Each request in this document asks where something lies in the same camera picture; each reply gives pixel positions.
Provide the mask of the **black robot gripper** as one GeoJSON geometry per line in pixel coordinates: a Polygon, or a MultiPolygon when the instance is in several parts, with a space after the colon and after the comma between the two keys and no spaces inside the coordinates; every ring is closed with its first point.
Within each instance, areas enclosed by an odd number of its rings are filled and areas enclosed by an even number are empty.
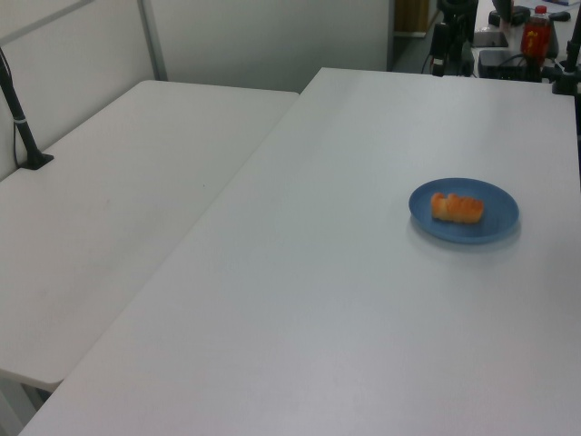
{"type": "Polygon", "coordinates": [[[432,56],[431,73],[435,76],[443,76],[446,71],[448,58],[448,43],[450,27],[452,24],[464,24],[467,28],[460,46],[460,75],[473,75],[474,55],[472,42],[474,38],[474,26],[476,22],[478,0],[438,0],[437,8],[443,13],[443,22],[434,27],[430,55],[432,56]]]}

